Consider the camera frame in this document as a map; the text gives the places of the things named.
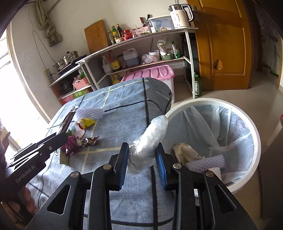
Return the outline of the person's left hand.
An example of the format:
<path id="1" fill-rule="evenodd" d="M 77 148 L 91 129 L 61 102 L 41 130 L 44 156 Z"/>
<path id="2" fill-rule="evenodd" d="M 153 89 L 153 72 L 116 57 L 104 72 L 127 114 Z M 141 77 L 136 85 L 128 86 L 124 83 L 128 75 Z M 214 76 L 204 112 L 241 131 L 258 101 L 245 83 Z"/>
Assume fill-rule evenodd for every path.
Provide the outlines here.
<path id="1" fill-rule="evenodd" d="M 25 186 L 21 191 L 20 191 L 20 196 L 21 196 L 21 202 L 25 205 L 27 211 L 34 216 L 35 213 L 38 211 L 38 208 L 35 204 L 35 201 L 33 197 L 31 196 L 31 192 L 27 186 Z M 15 211 L 19 212 L 20 211 L 20 206 L 18 203 L 15 203 L 13 201 L 2 201 L 1 202 L 2 207 L 4 208 L 5 212 L 8 214 L 9 218 L 12 220 L 13 223 L 18 223 L 19 219 L 15 215 L 15 213 L 9 208 L 9 206 Z"/>

